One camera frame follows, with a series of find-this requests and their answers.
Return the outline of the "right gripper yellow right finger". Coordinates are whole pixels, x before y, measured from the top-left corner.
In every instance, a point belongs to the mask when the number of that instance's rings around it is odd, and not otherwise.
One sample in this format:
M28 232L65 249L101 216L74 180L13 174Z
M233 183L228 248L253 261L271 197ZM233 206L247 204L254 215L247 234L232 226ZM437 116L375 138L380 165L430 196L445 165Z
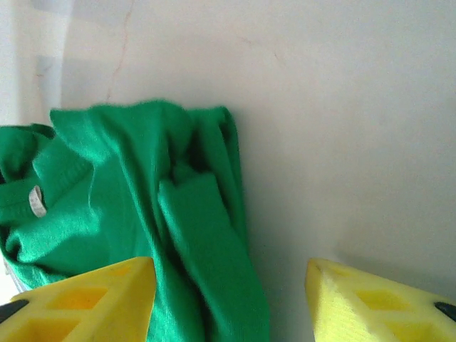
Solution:
M456 301L326 259L309 259L315 342L456 342Z

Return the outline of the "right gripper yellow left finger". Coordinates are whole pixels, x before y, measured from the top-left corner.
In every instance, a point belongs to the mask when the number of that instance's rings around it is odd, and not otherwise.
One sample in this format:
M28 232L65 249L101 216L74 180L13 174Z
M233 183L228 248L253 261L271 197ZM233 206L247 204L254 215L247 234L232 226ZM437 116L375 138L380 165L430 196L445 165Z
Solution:
M25 291L0 306L0 342L146 342L155 291L145 256Z

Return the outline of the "green t-shirt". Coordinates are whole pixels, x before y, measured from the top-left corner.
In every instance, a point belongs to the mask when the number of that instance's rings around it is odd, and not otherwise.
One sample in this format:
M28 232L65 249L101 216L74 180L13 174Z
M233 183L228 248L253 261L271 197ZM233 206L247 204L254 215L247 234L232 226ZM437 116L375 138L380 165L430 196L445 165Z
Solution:
M147 342L269 342L237 129L163 100L0 127L0 251L29 289L150 257Z

